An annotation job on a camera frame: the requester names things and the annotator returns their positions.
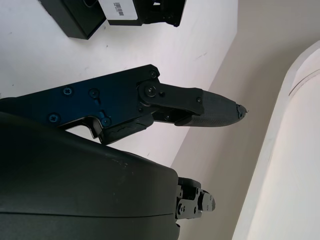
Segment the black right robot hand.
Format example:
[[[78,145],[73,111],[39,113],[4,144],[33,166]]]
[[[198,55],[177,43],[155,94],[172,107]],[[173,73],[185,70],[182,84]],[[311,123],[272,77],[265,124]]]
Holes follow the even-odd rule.
[[[176,240],[177,220],[215,209],[198,181],[110,146],[154,122],[224,127],[247,113],[159,75],[145,65],[1,99],[1,239]]]

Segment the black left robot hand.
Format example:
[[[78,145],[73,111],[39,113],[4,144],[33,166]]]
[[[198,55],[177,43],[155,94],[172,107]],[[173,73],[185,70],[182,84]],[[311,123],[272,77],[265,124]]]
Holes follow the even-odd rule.
[[[181,23],[186,0],[134,0],[138,24],[167,23],[178,27]]]

